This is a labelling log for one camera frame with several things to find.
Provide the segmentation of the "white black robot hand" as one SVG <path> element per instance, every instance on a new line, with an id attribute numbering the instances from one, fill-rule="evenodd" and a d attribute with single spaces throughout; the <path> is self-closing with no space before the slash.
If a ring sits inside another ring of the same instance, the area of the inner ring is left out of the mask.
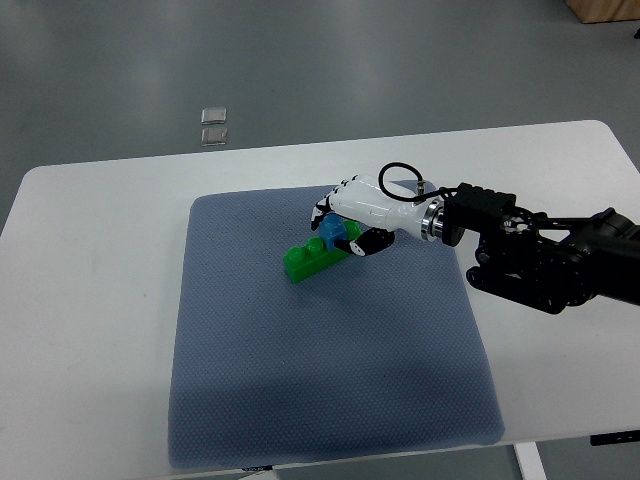
<path id="1" fill-rule="evenodd" d="M 317 230 L 330 213 L 367 226 L 355 240 L 334 242 L 337 249 L 357 256 L 373 255 L 388 248 L 397 230 L 419 240 L 435 240 L 441 235 L 444 201 L 439 198 L 411 200 L 410 194 L 409 189 L 397 184 L 381 186 L 371 176 L 356 175 L 342 181 L 316 203 L 311 229 Z"/>

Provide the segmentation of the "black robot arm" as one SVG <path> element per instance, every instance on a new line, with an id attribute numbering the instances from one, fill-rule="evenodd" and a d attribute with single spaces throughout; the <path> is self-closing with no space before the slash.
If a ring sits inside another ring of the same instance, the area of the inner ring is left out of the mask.
<path id="1" fill-rule="evenodd" d="M 513 194 L 466 183 L 444 194 L 442 241 L 478 233 L 469 284 L 549 313 L 601 295 L 639 302 L 639 227 L 607 208 L 588 218 L 551 218 Z"/>

